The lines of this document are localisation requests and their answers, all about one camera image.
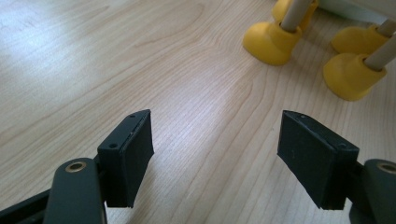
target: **wooden surface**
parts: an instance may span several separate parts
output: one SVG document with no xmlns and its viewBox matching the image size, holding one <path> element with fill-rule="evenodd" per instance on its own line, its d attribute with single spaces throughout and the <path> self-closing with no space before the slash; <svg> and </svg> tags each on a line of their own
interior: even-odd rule
<svg viewBox="0 0 396 224">
<path fill-rule="evenodd" d="M 109 223 L 348 223 L 316 208 L 276 156 L 281 112 L 305 113 L 396 161 L 396 64 L 364 99 L 337 98 L 322 67 L 333 35 L 367 24 L 318 10 L 289 63 L 242 47 L 275 0 L 2 1 L 0 209 L 93 158 L 128 114 L 149 108 L 155 155 L 134 209 Z"/>
</svg>

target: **yellow cone-shaped base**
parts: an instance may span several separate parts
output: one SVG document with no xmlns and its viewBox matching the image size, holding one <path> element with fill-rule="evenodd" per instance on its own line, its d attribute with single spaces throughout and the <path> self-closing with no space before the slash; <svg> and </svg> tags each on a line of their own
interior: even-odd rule
<svg viewBox="0 0 396 224">
<path fill-rule="evenodd" d="M 377 28 L 376 25 L 368 29 L 347 27 L 334 36 L 332 47 L 339 53 L 372 54 L 389 40 Z"/>
<path fill-rule="evenodd" d="M 289 10 L 292 1 L 293 0 L 278 0 L 276 2 L 272 9 L 272 15 L 276 21 L 283 21 L 283 18 L 285 18 L 285 15 Z M 314 14 L 318 5 L 318 0 L 314 0 L 309 6 L 309 9 L 306 11 L 304 18 L 299 25 L 303 31 L 306 29 L 306 27 L 308 27 L 312 15 Z"/>
<path fill-rule="evenodd" d="M 264 63 L 286 63 L 303 32 L 297 28 L 295 33 L 289 33 L 280 28 L 279 24 L 280 22 L 253 24 L 245 33 L 244 48 Z"/>
<path fill-rule="evenodd" d="M 348 101 L 357 101 L 367 95 L 387 70 L 371 70 L 364 64 L 365 58 L 367 55 L 352 53 L 331 58 L 323 68 L 324 80 L 330 90 Z"/>
</svg>

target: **yellow suction cup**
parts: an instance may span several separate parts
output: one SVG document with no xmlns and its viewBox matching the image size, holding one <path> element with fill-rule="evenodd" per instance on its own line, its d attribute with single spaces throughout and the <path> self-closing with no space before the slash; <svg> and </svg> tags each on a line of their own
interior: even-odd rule
<svg viewBox="0 0 396 224">
<path fill-rule="evenodd" d="M 278 0 L 272 9 L 272 15 L 276 21 L 283 21 L 287 11 L 290 8 L 292 0 Z M 312 15 L 317 9 L 319 3 L 318 0 L 312 1 L 308 10 L 305 13 L 303 20 L 300 22 L 300 28 L 304 31 L 311 21 Z"/>
<path fill-rule="evenodd" d="M 331 58 L 323 67 L 327 86 L 347 101 L 357 101 L 367 95 L 374 84 L 387 74 L 384 68 L 375 71 L 364 64 L 367 55 L 342 53 Z"/>
<path fill-rule="evenodd" d="M 334 36 L 332 47 L 339 53 L 372 54 L 389 40 L 377 28 L 377 25 L 368 29 L 347 27 Z"/>
<path fill-rule="evenodd" d="M 271 65 L 285 64 L 303 32 L 284 31 L 280 22 L 259 22 L 245 33 L 243 46 L 254 57 Z"/>
</svg>

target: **light wood grain tabletop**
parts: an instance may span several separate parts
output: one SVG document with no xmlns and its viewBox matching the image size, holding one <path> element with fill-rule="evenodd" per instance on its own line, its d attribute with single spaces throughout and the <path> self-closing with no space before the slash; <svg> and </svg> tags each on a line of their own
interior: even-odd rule
<svg viewBox="0 0 396 224">
<path fill-rule="evenodd" d="M 261 63 L 241 42 L 275 2 L 2 1 L 0 210 L 150 109 L 155 154 L 134 208 L 107 208 L 109 223 L 348 223 L 350 202 L 317 209 L 276 155 L 281 112 L 317 119 L 360 162 L 396 161 L 396 62 L 362 100 L 335 96 L 330 40 L 367 24 L 319 9 L 287 64 Z"/>
</svg>

